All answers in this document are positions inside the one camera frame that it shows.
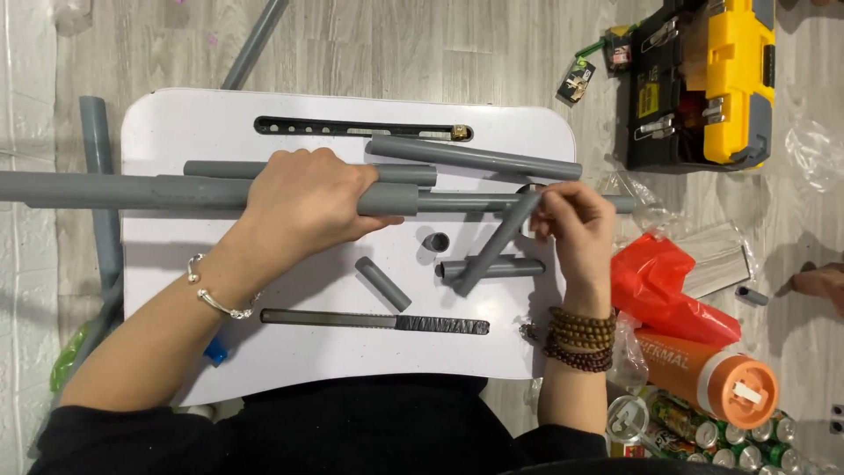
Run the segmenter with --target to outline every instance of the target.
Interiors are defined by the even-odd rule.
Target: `white wall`
[[[56,31],[49,0],[0,0],[0,170],[56,171]],[[56,214],[0,203],[0,475],[25,452],[59,352]]]

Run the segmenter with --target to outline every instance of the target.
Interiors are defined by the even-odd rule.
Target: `orange thermal bottle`
[[[774,412],[779,385],[766,364],[742,354],[638,330],[648,380],[704,412],[755,429]]]

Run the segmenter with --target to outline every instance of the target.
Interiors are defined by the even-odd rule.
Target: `white table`
[[[379,101],[346,97],[295,96],[221,90],[157,90],[135,102],[123,122],[122,170],[127,175],[181,174],[188,160],[265,161],[276,150],[330,147],[348,163],[400,163],[368,156],[359,137],[260,135],[258,116],[470,125],[467,146],[574,161],[571,129],[562,117],[539,107],[463,106]],[[437,167],[435,191],[515,193],[534,181],[493,173]],[[186,270],[187,260],[216,243],[237,216],[225,213],[127,211],[122,218],[126,247],[126,314]],[[492,214],[420,214],[315,255],[268,287],[260,308],[390,314],[392,306],[362,281],[354,262],[369,256],[413,300],[405,314],[484,319],[485,336],[369,328],[264,325],[257,315],[232,321],[220,332],[229,359],[218,368],[202,361],[196,379],[177,397],[182,405],[203,404],[319,379],[368,374],[450,373],[526,379],[539,375],[543,358],[524,341],[519,325],[547,319],[559,304],[565,281],[550,246],[524,237],[506,254],[541,259],[540,277],[482,280],[460,298],[434,275],[435,262],[478,253],[497,226]],[[431,232],[445,232],[452,246],[443,254],[421,247]]]

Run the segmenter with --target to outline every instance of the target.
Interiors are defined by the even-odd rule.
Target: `black shirt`
[[[169,408],[60,407],[30,473],[500,473],[606,457],[600,435],[546,425],[513,439],[478,397],[486,379],[397,374],[244,398],[211,423]]]

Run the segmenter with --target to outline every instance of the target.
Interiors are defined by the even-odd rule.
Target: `forearm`
[[[609,317],[609,295],[570,288],[561,307],[567,313],[605,319]],[[557,359],[548,358],[542,390],[539,392],[538,421],[540,425],[558,424],[603,434],[607,424],[605,373],[581,371]]]
[[[251,275],[239,240],[227,234],[196,264],[199,282],[180,276],[106,338],[68,382],[60,405],[137,411],[168,404],[230,318],[197,298],[197,290],[208,289],[227,308],[246,308],[266,284]]]

